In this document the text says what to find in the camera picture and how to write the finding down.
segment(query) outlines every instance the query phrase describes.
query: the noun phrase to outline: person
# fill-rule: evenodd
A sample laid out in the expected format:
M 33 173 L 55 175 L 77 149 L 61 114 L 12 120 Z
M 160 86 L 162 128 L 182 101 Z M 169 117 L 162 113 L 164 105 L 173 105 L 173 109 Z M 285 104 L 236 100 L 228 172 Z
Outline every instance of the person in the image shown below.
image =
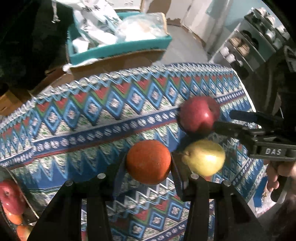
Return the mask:
M 277 170 L 269 163 L 270 161 L 264 161 L 264 164 L 268 164 L 267 190 L 272 192 L 279 187 L 277 180 L 279 175 L 291 177 L 291 185 L 284 203 L 273 217 L 268 234 L 272 241 L 294 240 L 296 236 L 296 163 L 283 162 Z

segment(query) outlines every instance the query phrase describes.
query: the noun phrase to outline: screw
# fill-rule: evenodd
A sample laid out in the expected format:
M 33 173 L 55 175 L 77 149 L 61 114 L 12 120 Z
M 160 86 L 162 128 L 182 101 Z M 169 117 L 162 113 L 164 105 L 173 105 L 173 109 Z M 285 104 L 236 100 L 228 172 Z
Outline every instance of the screw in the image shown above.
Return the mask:
M 199 178 L 199 175 L 197 175 L 196 173 L 192 173 L 192 174 L 190 175 L 190 177 L 191 177 L 192 179 L 198 179 L 198 178 Z
M 106 174 L 105 173 L 100 173 L 100 174 L 97 175 L 97 177 L 99 179 L 104 179 L 106 177 Z
M 72 181 L 72 180 L 68 180 L 68 181 L 66 181 L 66 183 L 65 183 L 65 185 L 66 185 L 67 187 L 70 187 L 72 184 L 73 184 L 73 181 Z
M 223 184 L 224 184 L 226 187 L 230 187 L 231 182 L 228 181 L 228 180 L 224 180 L 224 181 L 223 181 Z

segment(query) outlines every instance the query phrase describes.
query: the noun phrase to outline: yellow pear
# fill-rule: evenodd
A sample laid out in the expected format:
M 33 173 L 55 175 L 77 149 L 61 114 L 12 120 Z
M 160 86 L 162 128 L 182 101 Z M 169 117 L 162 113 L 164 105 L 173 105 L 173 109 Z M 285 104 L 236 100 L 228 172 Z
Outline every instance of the yellow pear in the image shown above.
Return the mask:
M 219 144 L 203 139 L 191 143 L 183 152 L 182 161 L 201 176 L 212 176 L 225 161 L 225 152 Z

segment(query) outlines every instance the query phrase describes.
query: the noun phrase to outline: shoe rack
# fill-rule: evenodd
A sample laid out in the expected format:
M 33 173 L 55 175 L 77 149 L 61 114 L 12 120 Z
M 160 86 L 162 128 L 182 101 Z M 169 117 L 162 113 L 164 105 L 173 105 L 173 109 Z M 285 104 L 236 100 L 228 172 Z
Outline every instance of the shoe rack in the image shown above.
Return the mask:
M 252 8 L 209 62 L 232 67 L 243 80 L 276 53 L 286 43 L 288 33 L 283 37 L 284 31 L 274 27 L 269 22 L 273 17 L 263 11 L 264 16 Z

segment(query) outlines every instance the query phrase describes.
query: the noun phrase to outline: teal box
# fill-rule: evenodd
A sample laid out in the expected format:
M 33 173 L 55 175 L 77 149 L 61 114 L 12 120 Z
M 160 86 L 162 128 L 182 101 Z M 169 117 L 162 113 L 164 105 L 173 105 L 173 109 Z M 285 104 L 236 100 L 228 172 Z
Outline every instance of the teal box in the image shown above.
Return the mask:
M 142 14 L 140 12 L 119 12 L 118 16 L 121 19 L 124 19 L 128 16 Z M 139 40 L 131 42 L 117 43 L 113 45 L 107 45 L 103 47 L 95 47 L 87 50 L 83 53 L 75 53 L 72 41 L 80 37 L 80 33 L 74 24 L 70 25 L 68 28 L 68 56 L 71 64 L 76 65 L 85 60 L 91 58 L 106 58 L 111 56 L 116 56 L 124 53 L 130 53 L 140 50 L 149 50 L 149 49 L 167 49 L 168 45 L 172 41 L 170 35 L 157 39 L 150 40 Z

